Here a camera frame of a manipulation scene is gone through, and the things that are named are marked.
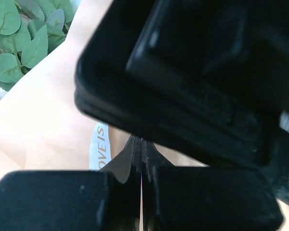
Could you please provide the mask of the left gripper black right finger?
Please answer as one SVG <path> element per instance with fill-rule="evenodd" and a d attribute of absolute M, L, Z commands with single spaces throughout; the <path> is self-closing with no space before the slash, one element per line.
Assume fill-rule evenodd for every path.
<path fill-rule="evenodd" d="M 258 171 L 176 167 L 141 143 L 143 228 L 146 231 L 276 231 L 283 215 Z"/>

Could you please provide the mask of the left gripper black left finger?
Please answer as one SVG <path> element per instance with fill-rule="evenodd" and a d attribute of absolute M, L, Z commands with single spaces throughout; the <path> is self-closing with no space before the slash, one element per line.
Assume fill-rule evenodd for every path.
<path fill-rule="evenodd" d="M 26 170 L 0 180 L 0 231 L 137 231 L 141 139 L 104 168 Z"/>

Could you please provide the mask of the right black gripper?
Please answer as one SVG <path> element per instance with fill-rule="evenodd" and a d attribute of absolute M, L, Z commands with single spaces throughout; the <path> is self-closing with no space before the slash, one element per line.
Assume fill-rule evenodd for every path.
<path fill-rule="evenodd" d="M 259 169 L 289 205 L 289 0 L 114 0 L 75 84 L 82 113 Z"/>

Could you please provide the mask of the cream ribbon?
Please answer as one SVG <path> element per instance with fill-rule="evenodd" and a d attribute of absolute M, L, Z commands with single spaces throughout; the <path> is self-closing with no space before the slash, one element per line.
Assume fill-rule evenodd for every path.
<path fill-rule="evenodd" d="M 108 124 L 98 122 L 94 127 L 89 150 L 89 169 L 100 170 L 111 158 L 111 146 Z"/>

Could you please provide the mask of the kraft wrapping paper sheet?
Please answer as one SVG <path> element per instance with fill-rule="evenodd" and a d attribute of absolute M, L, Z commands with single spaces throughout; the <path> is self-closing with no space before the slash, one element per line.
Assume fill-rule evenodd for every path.
<path fill-rule="evenodd" d="M 88 116 L 77 108 L 75 74 L 82 52 L 112 1 L 83 0 L 64 42 L 25 74 L 0 100 L 0 180 L 14 171 L 90 170 L 89 150 L 94 127 L 98 122 L 108 123 Z M 207 165 L 177 150 L 110 124 L 108 126 L 112 160 L 123 150 L 129 137 L 135 136 L 141 142 L 153 143 L 176 167 L 237 167 L 260 172 L 269 182 L 284 218 L 278 230 L 284 228 L 287 219 L 282 205 L 286 203 L 277 198 L 272 183 L 261 170 Z M 145 231 L 141 151 L 139 167 L 138 231 Z"/>

